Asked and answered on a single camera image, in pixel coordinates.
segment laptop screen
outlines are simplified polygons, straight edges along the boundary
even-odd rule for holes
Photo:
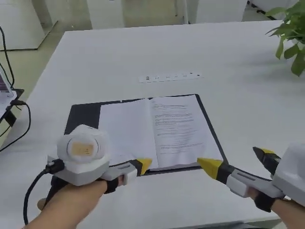
[[[2,75],[0,76],[0,91],[2,92],[9,92],[9,89],[7,88],[3,78],[2,78]]]

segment laptop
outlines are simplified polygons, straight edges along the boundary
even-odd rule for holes
[[[0,65],[0,117],[4,115],[6,108],[10,106],[11,101],[16,98],[17,93],[10,88],[4,69]]]

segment black folder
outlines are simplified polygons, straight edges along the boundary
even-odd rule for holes
[[[202,113],[204,114],[204,117],[208,123],[208,126],[210,128],[210,131],[212,133],[212,136],[215,139],[215,142],[217,144],[217,147],[223,157],[223,161],[225,163],[228,163],[227,158],[225,157],[224,151],[220,145],[220,142],[217,138],[217,135],[213,129],[212,123],[208,117],[208,114],[203,106],[203,103],[200,99],[200,96],[198,94],[185,94],[185,95],[175,95],[173,97],[179,97],[179,96],[189,96],[189,95],[195,95],[198,101],[198,104],[202,110]],[[111,101],[111,102],[100,102],[100,103],[92,103],[92,104],[75,104],[71,107],[68,122],[66,125],[66,129],[64,134],[68,135],[70,134],[77,126],[84,124],[93,128],[98,129],[99,127],[99,119],[100,119],[100,110],[102,105],[106,104],[119,104],[119,103],[128,103],[137,101],[140,99],[132,99],[132,100],[122,100],[122,101]],[[184,168],[175,168],[175,169],[167,169],[167,170],[160,170],[160,171],[150,171],[148,170],[145,174],[146,175],[152,175],[152,174],[161,174],[161,173],[171,173],[171,172],[179,172],[179,171],[187,171],[187,170],[194,170],[194,169],[200,169],[200,166],[193,166],[193,167],[184,167]]]

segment wrist strap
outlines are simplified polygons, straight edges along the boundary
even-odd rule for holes
[[[106,190],[105,194],[114,192],[119,185],[118,177],[114,180],[105,180],[105,181],[107,182],[107,190]]]
[[[263,192],[259,192],[254,200],[256,207],[260,210],[271,212],[271,207],[275,202],[275,198],[271,198]]]

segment hand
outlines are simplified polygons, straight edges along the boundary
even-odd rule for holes
[[[257,197],[259,191],[250,188],[248,194],[253,200]],[[305,208],[293,200],[276,199],[271,207],[287,226],[288,229],[300,229],[305,225]]]
[[[119,186],[123,184],[123,179],[123,176],[119,177]],[[106,181],[79,187],[67,185],[53,196],[45,208],[45,198],[38,201],[38,208],[43,210],[26,229],[75,228],[96,207],[106,190]]]

